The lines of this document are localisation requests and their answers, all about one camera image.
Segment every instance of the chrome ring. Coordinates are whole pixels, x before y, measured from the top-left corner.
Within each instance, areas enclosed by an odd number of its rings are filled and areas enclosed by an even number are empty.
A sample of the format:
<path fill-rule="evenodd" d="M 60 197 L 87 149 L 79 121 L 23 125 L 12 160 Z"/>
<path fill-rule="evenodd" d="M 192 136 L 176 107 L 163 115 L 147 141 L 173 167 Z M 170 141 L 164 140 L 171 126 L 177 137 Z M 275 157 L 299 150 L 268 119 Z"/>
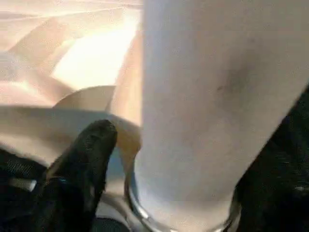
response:
<path fill-rule="evenodd" d="M 136 198 L 136 180 L 134 178 L 133 167 L 128 173 L 126 179 L 126 197 L 129 200 L 133 213 L 139 218 L 141 223 L 151 232 L 178 232 L 178 230 L 170 228 L 162 223 L 155 221 L 149 216 L 147 211 L 140 205 Z M 217 228 L 204 230 L 204 232 L 229 232 L 229 228 L 235 223 L 240 216 L 240 205 L 234 200 L 231 205 L 231 213 L 229 219 Z"/>

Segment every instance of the black glove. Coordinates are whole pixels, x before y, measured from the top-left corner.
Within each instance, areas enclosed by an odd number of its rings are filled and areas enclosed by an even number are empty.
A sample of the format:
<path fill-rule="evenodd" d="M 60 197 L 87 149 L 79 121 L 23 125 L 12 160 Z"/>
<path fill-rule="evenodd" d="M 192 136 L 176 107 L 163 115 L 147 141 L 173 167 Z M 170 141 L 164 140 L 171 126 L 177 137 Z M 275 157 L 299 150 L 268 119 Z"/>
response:
<path fill-rule="evenodd" d="M 94 122 L 48 169 L 2 150 L 0 231 L 128 231 L 117 221 L 95 219 L 116 138 L 109 121 Z M 33 191 L 11 184 L 25 179 L 37 181 Z"/>

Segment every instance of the bright light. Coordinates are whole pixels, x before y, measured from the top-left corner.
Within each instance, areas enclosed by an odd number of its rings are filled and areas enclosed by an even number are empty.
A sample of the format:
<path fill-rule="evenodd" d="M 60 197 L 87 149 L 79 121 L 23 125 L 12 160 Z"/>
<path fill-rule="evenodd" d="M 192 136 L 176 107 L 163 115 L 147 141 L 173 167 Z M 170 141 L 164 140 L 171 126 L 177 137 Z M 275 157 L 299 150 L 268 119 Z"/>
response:
<path fill-rule="evenodd" d="M 71 88 L 114 85 L 135 35 L 136 23 L 78 39 L 57 64 L 53 77 Z"/>

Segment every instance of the black fabric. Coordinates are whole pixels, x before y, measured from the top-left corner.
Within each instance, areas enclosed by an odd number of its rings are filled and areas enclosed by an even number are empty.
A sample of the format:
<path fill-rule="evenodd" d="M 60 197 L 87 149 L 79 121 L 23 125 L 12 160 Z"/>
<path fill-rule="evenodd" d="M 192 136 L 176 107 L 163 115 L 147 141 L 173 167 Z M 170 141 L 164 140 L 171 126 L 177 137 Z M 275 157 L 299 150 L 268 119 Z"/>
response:
<path fill-rule="evenodd" d="M 116 139 L 112 123 L 94 122 L 48 169 L 0 150 L 0 232 L 90 231 Z M 12 178 L 38 183 L 30 192 L 10 186 Z M 108 231 L 128 231 L 120 223 L 102 222 Z"/>
<path fill-rule="evenodd" d="M 130 232 L 121 222 L 109 218 L 96 218 L 91 232 Z"/>
<path fill-rule="evenodd" d="M 238 232 L 309 232 L 309 92 L 282 121 L 237 186 Z"/>

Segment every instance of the white cylinder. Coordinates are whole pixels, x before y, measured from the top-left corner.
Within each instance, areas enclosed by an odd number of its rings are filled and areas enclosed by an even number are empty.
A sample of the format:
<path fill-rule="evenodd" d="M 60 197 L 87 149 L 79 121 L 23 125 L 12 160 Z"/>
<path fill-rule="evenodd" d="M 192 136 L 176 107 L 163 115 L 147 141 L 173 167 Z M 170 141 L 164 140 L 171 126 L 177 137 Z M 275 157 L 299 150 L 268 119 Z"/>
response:
<path fill-rule="evenodd" d="M 140 205 L 179 231 L 224 223 L 234 187 L 308 83 L 304 0 L 146 0 Z"/>

